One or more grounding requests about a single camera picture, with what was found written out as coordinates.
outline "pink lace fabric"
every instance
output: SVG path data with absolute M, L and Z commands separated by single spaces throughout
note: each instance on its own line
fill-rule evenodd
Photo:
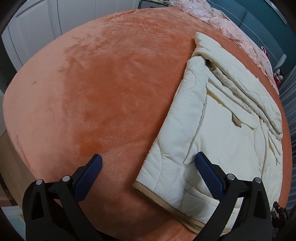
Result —
M 272 67 L 266 54 L 223 12 L 212 8 L 206 0 L 170 0 L 170 5 L 200 19 L 234 41 L 268 77 L 279 94 L 273 78 Z

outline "metal screw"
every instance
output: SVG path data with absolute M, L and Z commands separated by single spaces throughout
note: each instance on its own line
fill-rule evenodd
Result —
M 42 179 L 38 179 L 37 181 L 36 181 L 36 184 L 37 185 L 40 185 L 42 183 Z
M 256 178 L 255 178 L 255 182 L 257 182 L 257 183 L 261 183 L 261 182 L 262 182 L 262 180 L 261 180 L 261 178 L 259 178 L 259 177 L 256 177 Z
M 63 180 L 63 182 L 67 182 L 67 181 L 70 180 L 70 176 L 64 176 L 64 177 L 62 178 L 62 180 Z
M 235 176 L 234 176 L 233 174 L 228 174 L 228 175 L 227 175 L 227 178 L 228 178 L 229 180 L 234 180 L 234 179 L 235 179 Z

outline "orange velvet blanket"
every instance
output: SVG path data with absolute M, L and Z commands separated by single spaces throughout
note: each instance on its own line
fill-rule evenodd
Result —
M 183 77 L 196 31 L 240 60 L 279 106 L 285 205 L 292 153 L 278 95 L 234 42 L 178 9 L 122 12 L 77 27 L 33 56 L 5 93 L 9 136 L 36 179 L 57 181 L 94 153 L 102 155 L 103 169 L 80 206 L 95 228 L 123 241 L 195 237 L 132 184 Z

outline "folded quilt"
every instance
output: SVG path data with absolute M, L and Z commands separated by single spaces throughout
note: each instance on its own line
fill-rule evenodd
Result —
M 270 208 L 282 182 L 280 111 L 259 80 L 218 42 L 195 35 L 167 117 L 134 188 L 198 233 L 219 201 L 211 196 L 194 164 L 205 153 L 213 164 L 238 179 L 260 177 Z M 225 227 L 228 232 L 242 199 Z

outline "white wardrobe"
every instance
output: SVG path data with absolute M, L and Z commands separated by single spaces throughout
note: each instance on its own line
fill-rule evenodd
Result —
M 139 0 L 27 0 L 2 34 L 18 71 L 45 45 L 88 21 L 138 8 Z

